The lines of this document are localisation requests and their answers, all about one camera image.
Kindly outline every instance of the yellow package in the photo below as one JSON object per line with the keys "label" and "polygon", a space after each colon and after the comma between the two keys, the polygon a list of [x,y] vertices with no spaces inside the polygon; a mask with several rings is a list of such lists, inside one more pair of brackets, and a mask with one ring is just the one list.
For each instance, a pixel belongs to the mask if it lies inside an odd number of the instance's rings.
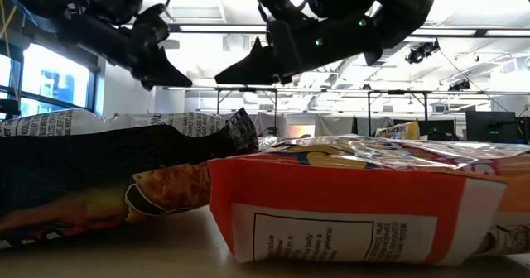
{"label": "yellow package", "polygon": [[375,136],[392,139],[418,140],[420,139],[420,126],[417,122],[408,122],[388,128],[379,128],[375,132]]}

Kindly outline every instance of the computer monitor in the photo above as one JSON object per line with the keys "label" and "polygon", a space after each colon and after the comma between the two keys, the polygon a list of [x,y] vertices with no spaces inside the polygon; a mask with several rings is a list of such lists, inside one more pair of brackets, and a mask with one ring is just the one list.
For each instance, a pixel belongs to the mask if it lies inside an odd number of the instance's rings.
{"label": "computer monitor", "polygon": [[520,142],[515,113],[465,112],[468,141]]}
{"label": "computer monitor", "polygon": [[[394,125],[403,124],[407,122],[414,122],[415,120],[394,120]],[[427,135],[429,132],[437,131],[439,133],[455,134],[455,120],[432,120],[432,121],[417,121],[420,127],[420,135]]]}

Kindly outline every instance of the track light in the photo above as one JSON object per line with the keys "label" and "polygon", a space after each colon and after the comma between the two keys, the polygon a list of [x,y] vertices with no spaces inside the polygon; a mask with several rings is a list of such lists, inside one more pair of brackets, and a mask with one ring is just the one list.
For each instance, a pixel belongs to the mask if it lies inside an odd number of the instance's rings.
{"label": "track light", "polygon": [[433,53],[440,50],[438,40],[435,42],[423,42],[417,47],[411,48],[411,53],[405,58],[408,64],[419,64],[425,58],[430,57]]}
{"label": "track light", "polygon": [[447,91],[449,92],[458,92],[458,91],[464,91],[471,89],[470,81],[467,79],[464,79],[462,81],[456,82],[454,84],[449,85],[449,89]]}

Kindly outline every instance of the yellow cable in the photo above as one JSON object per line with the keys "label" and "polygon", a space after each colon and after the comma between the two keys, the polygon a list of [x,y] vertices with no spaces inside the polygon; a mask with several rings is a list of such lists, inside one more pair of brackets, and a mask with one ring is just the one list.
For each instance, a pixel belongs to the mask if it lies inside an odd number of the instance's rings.
{"label": "yellow cable", "polygon": [[[13,9],[11,10],[11,13],[9,13],[9,17],[7,18],[7,21],[6,21],[6,11],[5,11],[4,6],[3,6],[3,0],[0,0],[0,10],[2,11],[2,32],[0,32],[0,39],[2,39],[4,34],[6,35],[4,40],[6,41],[7,57],[9,59],[11,59],[11,51],[10,51],[10,47],[9,47],[9,40],[8,40],[9,38],[7,36],[7,28],[9,27],[9,24],[11,23],[11,20],[15,16],[15,12],[17,11],[17,7],[13,6]],[[10,72],[10,75],[11,75],[11,81],[13,83],[13,91],[15,92],[15,99],[18,102],[18,107],[20,107],[20,99],[18,98],[18,82],[13,77],[13,72]]]}

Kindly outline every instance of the robotic arm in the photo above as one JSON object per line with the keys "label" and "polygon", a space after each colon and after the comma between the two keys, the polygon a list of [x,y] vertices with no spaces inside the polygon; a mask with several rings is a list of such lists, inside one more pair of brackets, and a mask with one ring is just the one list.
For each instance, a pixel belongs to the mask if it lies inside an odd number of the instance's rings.
{"label": "robotic arm", "polygon": [[[129,70],[145,89],[189,87],[191,81],[158,46],[169,36],[165,4],[140,13],[142,0],[12,0],[35,25],[62,44],[77,45]],[[123,27],[135,17],[132,29]]]}
{"label": "robotic arm", "polygon": [[[375,1],[382,6],[366,16]],[[267,42],[256,41],[250,54],[215,77],[218,84],[287,84],[294,74],[364,53],[377,61],[423,25],[433,0],[259,0],[267,23]],[[306,5],[321,19],[301,12]]]}

